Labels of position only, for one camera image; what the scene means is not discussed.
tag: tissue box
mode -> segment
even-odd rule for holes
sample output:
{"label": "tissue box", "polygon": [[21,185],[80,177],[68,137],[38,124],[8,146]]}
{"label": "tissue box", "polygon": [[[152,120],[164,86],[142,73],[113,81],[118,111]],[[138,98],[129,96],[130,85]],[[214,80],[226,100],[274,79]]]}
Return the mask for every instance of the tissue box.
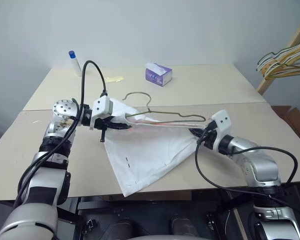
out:
{"label": "tissue box", "polygon": [[157,84],[161,87],[163,87],[164,85],[166,85],[171,79],[172,79],[172,69],[165,67],[165,66],[161,66],[159,64],[151,64],[152,67],[148,66],[145,69],[145,79]]}

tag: blue bottle cap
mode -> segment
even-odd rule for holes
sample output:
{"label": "blue bottle cap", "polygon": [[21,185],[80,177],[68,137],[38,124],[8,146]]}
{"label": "blue bottle cap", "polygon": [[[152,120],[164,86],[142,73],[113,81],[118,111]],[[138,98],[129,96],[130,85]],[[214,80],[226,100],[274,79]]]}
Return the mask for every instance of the blue bottle cap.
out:
{"label": "blue bottle cap", "polygon": [[74,52],[74,51],[69,51],[69,56],[70,56],[70,58],[72,58],[72,59],[75,59],[75,58],[76,58],[76,55],[75,55],[75,52]]}

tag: white cloth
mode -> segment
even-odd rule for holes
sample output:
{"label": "white cloth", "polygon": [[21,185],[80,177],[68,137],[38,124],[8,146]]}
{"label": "white cloth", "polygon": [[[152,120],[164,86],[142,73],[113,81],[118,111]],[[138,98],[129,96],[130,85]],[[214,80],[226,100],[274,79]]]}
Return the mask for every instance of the white cloth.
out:
{"label": "white cloth", "polygon": [[125,113],[138,111],[115,99],[113,122],[125,122],[132,128],[108,129],[105,149],[116,179],[125,197],[149,186],[180,164],[196,149],[196,138],[188,128],[136,124],[153,120],[138,115],[125,118]]}

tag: metal coat hanger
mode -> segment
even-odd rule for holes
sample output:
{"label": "metal coat hanger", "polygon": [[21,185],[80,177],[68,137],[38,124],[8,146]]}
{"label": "metal coat hanger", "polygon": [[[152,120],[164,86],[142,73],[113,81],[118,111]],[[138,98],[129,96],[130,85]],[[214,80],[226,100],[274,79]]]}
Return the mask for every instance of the metal coat hanger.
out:
{"label": "metal coat hanger", "polygon": [[134,91],[134,92],[129,92],[127,95],[125,95],[125,97],[122,100],[126,100],[127,97],[129,95],[132,94],[143,94],[149,97],[149,101],[146,103],[146,107],[148,109],[148,111],[144,111],[144,112],[139,112],[139,113],[135,113],[135,114],[131,114],[131,115],[127,115],[125,116],[126,118],[130,118],[130,117],[134,117],[134,116],[138,116],[138,115],[143,115],[143,114],[151,114],[151,113],[155,113],[155,114],[173,114],[173,115],[178,115],[181,118],[189,118],[189,117],[197,117],[197,118],[201,118],[202,120],[174,120],[174,121],[159,121],[159,122],[154,122],[152,124],[167,124],[167,123],[182,123],[182,122],[205,122],[206,118],[204,116],[201,115],[197,115],[197,114],[191,114],[191,115],[182,115],[179,112],[170,112],[170,111],[152,111],[149,107],[149,103],[151,102],[152,98],[151,96],[143,91]]}

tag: hanger hook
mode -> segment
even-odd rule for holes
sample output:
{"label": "hanger hook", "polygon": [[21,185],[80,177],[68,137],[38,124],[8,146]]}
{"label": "hanger hook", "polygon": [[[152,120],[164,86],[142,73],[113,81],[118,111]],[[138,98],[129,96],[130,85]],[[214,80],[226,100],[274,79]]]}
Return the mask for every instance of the hanger hook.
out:
{"label": "hanger hook", "polygon": [[148,106],[149,105],[149,103],[151,102],[151,96],[148,94],[148,93],[146,93],[146,92],[143,92],[143,91],[133,91],[133,92],[129,92],[127,95],[125,95],[125,97],[122,99],[122,100],[126,100],[127,99],[127,97],[129,96],[129,95],[131,95],[131,94],[144,94],[144,95],[147,95],[148,97],[149,97],[149,101],[146,103],[146,107],[148,108],[148,111],[150,111],[150,107]]}

